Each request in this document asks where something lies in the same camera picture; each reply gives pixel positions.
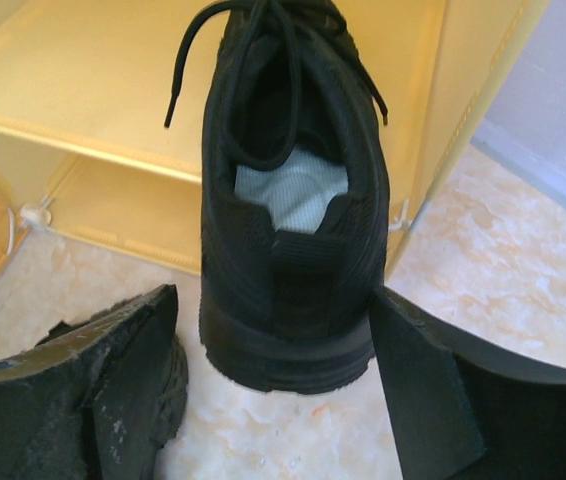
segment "black shoelace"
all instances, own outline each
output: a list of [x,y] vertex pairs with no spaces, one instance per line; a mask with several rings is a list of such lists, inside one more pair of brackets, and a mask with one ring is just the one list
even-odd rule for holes
[[[337,41],[338,37],[345,33],[347,30],[347,23],[345,18],[330,5],[317,5],[308,0],[222,0],[209,5],[201,10],[190,23],[190,26],[185,31],[181,46],[179,47],[176,56],[176,63],[174,66],[174,79],[172,81],[172,97],[168,107],[167,116],[165,118],[165,128],[170,127],[172,116],[174,115],[174,108],[176,107],[176,100],[181,93],[183,85],[183,73],[185,70],[185,62],[187,54],[192,46],[194,37],[199,29],[211,17],[221,12],[230,10],[242,10],[250,12],[250,19],[247,25],[245,35],[240,40],[237,46],[237,57],[231,67],[229,78],[227,102],[224,108],[221,109],[222,118],[220,118],[220,125],[222,130],[222,138],[226,153],[233,159],[240,161],[242,164],[258,170],[274,169],[277,168],[287,160],[294,148],[296,142],[296,135],[298,131],[299,115],[301,111],[301,56],[299,53],[298,39],[296,36],[296,27],[292,20],[291,15],[302,17],[307,20],[308,25],[318,33],[325,41],[327,41],[338,55],[350,65],[350,67],[359,75],[376,103],[383,116],[383,124],[388,123],[388,109],[379,93],[379,90],[374,85],[372,78],[367,73],[365,67],[361,64],[360,60],[352,55],[348,50],[343,48]],[[319,25],[311,18],[311,13],[319,13],[326,15],[335,23],[335,28],[329,29],[324,25]],[[292,102],[290,107],[290,126],[283,144],[281,151],[269,159],[258,159],[246,152],[236,141],[236,138],[230,131],[230,114],[232,112],[232,99],[235,98],[239,82],[241,79],[241,72],[247,58],[250,45],[261,34],[265,27],[274,27],[273,30],[278,32],[285,45],[287,53],[288,68],[290,73]]]

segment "floor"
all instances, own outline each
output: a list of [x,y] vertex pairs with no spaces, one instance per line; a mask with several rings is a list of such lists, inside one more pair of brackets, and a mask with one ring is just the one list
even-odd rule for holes
[[[372,361],[354,384],[300,397],[245,390],[207,363],[198,279],[47,233],[0,277],[0,358],[160,283],[178,286],[189,405],[157,458],[160,479],[400,479]],[[474,147],[416,226],[387,284],[446,321],[566,366],[566,210]]]

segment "shelf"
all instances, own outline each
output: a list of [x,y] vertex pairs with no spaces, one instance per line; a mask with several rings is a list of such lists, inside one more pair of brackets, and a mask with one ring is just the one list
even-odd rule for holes
[[52,194],[52,228],[180,270],[200,271],[201,189],[77,157]]
[[28,2],[0,26],[0,133],[199,182],[222,18],[192,48],[171,130],[163,119],[181,34],[204,3]]
[[[208,3],[27,2],[0,26],[0,133],[200,182],[203,109],[225,15],[197,35],[171,130],[163,120],[182,34]],[[390,107],[381,135],[401,178],[397,202],[415,175],[443,3],[338,2]]]

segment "shoe insole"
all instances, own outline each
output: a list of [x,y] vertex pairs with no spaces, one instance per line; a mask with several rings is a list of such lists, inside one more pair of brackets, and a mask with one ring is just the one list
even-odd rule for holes
[[316,232],[330,201],[347,190],[344,165],[299,147],[276,170],[261,172],[238,166],[234,186],[239,198],[269,210],[275,230],[302,233]]

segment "white wall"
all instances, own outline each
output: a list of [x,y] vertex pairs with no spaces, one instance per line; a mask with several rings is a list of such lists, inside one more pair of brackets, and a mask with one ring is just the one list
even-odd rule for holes
[[566,205],[566,0],[553,0],[475,141]]

